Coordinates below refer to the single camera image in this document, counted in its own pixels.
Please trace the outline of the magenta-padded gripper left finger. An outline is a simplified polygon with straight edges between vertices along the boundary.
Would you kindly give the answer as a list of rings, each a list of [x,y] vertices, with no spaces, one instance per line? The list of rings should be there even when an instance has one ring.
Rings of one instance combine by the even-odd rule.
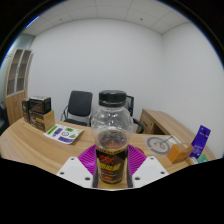
[[[70,157],[57,172],[57,176],[84,188],[98,187],[95,146],[90,146],[78,157]]]

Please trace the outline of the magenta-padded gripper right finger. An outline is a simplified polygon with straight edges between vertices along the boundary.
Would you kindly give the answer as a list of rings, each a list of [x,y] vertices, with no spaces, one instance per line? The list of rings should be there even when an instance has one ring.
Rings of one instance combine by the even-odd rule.
[[[127,185],[140,188],[157,181],[169,173],[154,157],[147,157],[140,149],[129,145],[127,157]]]

